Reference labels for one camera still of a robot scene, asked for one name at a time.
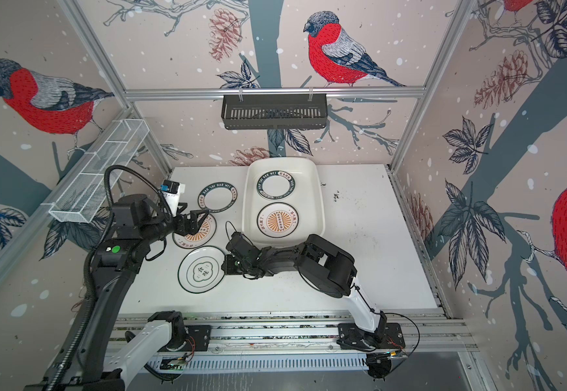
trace white table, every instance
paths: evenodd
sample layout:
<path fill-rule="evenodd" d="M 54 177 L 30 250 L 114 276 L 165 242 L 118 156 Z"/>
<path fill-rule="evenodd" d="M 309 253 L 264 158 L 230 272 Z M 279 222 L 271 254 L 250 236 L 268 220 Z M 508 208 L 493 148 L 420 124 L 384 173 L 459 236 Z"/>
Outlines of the white table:
<path fill-rule="evenodd" d="M 323 236 L 355 258 L 357 275 L 371 300 L 383 310 L 436 308 L 384 166 L 326 165 L 318 166 L 318 171 L 325 184 L 321 186 L 327 226 Z M 199 209 L 198 193 L 208 184 L 225 181 L 236 187 L 234 205 L 214 214 L 217 231 L 207 244 L 225 253 L 225 222 L 241 228 L 246 172 L 247 167 L 178 167 L 171 177 L 186 184 L 181 200 L 188 203 L 188 210 Z M 151 254 L 161 249 L 161 242 L 155 243 Z M 327 315 L 345 310 L 343 300 L 312 290 L 292 272 L 255 281 L 225 276 L 208 292 L 186 292 L 178 283 L 177 270 L 190 251 L 178 248 L 169 237 L 166 252 L 142 266 L 120 315 L 169 310 L 212 316 Z"/>

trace white snow spot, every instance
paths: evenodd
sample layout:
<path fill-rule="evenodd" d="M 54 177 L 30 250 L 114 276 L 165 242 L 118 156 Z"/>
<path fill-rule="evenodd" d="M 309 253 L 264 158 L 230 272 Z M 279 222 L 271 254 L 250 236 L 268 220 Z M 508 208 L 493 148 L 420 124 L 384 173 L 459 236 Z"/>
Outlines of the white snow spot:
<path fill-rule="evenodd" d="M 13 309 L 12 312 L 10 312 L 10 315 L 15 318 L 22 317 L 25 311 L 27 311 L 27 304 L 21 304 Z"/>
<path fill-rule="evenodd" d="M 503 6 L 499 7 L 499 9 L 496 10 L 496 14 L 494 15 L 494 19 L 498 20 L 501 15 L 503 15 L 503 11 L 505 11 L 505 8 Z"/>

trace bird patterned wallpaper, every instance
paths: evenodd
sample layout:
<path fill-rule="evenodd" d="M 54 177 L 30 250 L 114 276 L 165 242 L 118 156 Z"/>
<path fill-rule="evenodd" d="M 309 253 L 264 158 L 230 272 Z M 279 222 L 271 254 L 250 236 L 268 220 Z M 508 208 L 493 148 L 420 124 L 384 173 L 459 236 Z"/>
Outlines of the bird patterned wallpaper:
<path fill-rule="evenodd" d="M 90 0 L 128 89 L 420 86 L 456 0 Z M 321 131 L 230 131 L 220 101 L 140 102 L 176 167 L 392 160 L 415 99 L 331 99 Z"/>
<path fill-rule="evenodd" d="M 567 390 L 567 0 L 477 2 L 397 177 L 499 389 Z"/>

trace plate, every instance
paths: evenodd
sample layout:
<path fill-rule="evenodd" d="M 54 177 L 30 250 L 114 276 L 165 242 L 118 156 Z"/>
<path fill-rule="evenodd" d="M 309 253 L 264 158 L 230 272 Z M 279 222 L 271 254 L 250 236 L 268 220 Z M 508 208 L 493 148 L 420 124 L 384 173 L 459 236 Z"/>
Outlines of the plate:
<path fill-rule="evenodd" d="M 201 190 L 197 201 L 201 209 L 208 209 L 210 213 L 218 213 L 231 208 L 236 199 L 238 199 L 238 190 L 232 184 L 217 182 Z"/>
<path fill-rule="evenodd" d="M 193 248 L 201 247 L 209 242 L 214 236 L 214 233 L 216 233 L 216 219 L 214 216 L 209 214 L 205 218 L 203 225 L 201 225 L 199 232 L 194 235 L 186 235 L 184 237 L 173 234 L 173 240 L 179 247 L 191 250 Z"/>
<path fill-rule="evenodd" d="M 257 180 L 257 192 L 267 199 L 286 198 L 292 193 L 294 186 L 294 178 L 281 170 L 269 171 Z"/>
<path fill-rule="evenodd" d="M 283 238 L 294 232 L 298 213 L 287 203 L 276 202 L 262 208 L 257 215 L 257 227 L 271 238 Z"/>
<path fill-rule="evenodd" d="M 221 270 L 225 254 L 216 247 L 192 250 L 177 270 L 179 285 L 190 293 L 207 292 L 217 286 L 225 273 Z"/>

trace white tray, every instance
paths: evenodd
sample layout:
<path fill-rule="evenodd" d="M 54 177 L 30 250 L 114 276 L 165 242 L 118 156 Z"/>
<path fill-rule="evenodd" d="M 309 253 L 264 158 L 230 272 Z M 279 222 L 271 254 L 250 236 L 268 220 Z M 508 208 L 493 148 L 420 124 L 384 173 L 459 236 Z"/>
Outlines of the white tray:
<path fill-rule="evenodd" d="M 294 178 L 295 188 L 282 199 L 267 199 L 257 191 L 257 182 L 270 171 L 285 171 Z M 315 233 L 325 233 L 325 209 L 320 192 L 316 165 L 306 158 L 269 158 L 254 161 L 248 168 L 242 203 L 242 232 L 258 246 L 284 247 L 297 245 Z M 260 211 L 272 203 L 286 203 L 298 214 L 298 225 L 282 238 L 264 235 L 257 225 Z"/>

